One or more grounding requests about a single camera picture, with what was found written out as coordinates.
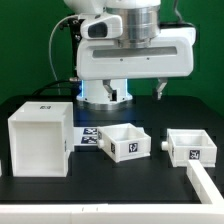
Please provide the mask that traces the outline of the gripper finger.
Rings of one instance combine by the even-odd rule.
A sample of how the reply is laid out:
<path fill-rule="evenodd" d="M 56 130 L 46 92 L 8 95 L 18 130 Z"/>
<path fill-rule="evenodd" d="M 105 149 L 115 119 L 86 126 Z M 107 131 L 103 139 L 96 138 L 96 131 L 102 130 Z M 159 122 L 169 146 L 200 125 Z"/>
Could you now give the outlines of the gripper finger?
<path fill-rule="evenodd" d="M 111 87 L 110 83 L 111 83 L 110 80 L 103 80 L 103 86 L 104 86 L 105 90 L 108 92 L 108 98 L 111 101 L 116 101 L 117 100 L 117 91 Z"/>
<path fill-rule="evenodd" d="M 153 89 L 153 98 L 160 100 L 162 98 L 163 90 L 168 83 L 167 78 L 159 78 L 157 86 Z"/>

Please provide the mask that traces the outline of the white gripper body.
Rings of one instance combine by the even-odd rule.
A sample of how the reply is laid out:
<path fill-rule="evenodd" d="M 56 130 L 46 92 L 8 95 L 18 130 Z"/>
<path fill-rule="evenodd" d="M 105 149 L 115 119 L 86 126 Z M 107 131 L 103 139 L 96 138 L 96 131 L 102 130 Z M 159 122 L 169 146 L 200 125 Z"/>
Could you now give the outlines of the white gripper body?
<path fill-rule="evenodd" d="M 194 67 L 192 27 L 162 29 L 146 48 L 119 48 L 115 40 L 85 40 L 78 47 L 77 75 L 82 80 L 188 76 Z"/>

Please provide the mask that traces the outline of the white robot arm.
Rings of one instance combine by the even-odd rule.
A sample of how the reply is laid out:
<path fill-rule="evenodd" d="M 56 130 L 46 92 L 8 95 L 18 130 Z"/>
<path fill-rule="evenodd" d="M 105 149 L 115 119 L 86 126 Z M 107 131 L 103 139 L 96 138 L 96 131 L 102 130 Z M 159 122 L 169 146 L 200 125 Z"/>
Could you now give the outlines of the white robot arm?
<path fill-rule="evenodd" d="M 161 0 L 64 0 L 80 24 L 76 70 L 82 80 L 77 100 L 95 110 L 132 101 L 129 79 L 156 78 L 160 99 L 170 77 L 193 70 L 196 29 L 183 21 L 159 22 Z"/>

